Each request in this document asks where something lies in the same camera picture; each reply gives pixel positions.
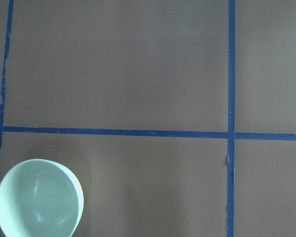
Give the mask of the green bowl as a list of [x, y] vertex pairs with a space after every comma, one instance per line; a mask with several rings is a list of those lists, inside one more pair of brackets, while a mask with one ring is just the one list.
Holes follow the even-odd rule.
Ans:
[[55, 161], [23, 161], [0, 183], [0, 228], [6, 237], [71, 237], [83, 208], [78, 178]]

